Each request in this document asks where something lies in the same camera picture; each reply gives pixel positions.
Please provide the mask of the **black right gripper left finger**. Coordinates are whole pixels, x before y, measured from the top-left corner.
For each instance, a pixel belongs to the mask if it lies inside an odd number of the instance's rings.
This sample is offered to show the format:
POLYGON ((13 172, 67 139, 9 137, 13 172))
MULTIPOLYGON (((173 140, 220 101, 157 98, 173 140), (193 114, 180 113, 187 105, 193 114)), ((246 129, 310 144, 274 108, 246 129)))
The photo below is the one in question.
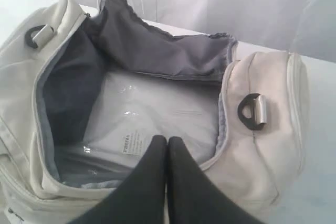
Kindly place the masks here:
POLYGON ((164 223, 166 149, 166 138, 153 136, 117 189, 70 223, 164 223))

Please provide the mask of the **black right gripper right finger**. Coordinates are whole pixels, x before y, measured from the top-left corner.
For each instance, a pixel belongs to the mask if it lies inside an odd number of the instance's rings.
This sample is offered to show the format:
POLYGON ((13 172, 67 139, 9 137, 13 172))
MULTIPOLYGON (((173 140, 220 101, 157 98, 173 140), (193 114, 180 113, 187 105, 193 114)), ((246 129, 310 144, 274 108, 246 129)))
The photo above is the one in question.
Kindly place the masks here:
POLYGON ((178 136, 168 141, 166 174, 169 223, 263 223, 211 182, 178 136))

